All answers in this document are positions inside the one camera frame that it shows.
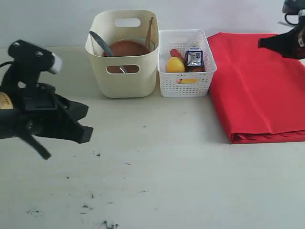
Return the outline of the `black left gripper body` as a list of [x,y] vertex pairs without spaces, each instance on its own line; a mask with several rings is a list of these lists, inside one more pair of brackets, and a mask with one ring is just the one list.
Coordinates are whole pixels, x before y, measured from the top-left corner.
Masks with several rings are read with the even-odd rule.
[[38,83],[30,99],[30,110],[26,110],[25,88],[0,87],[0,138],[19,138],[47,160],[50,152],[41,145],[35,135],[47,129],[47,125],[59,117],[60,105],[70,108],[70,101],[55,93],[55,87]]

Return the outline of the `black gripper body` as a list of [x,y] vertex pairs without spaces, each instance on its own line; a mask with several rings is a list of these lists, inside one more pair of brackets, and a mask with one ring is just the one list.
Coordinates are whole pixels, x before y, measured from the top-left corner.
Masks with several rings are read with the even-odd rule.
[[305,24],[299,23],[295,29],[296,29],[295,58],[304,59],[305,58]]

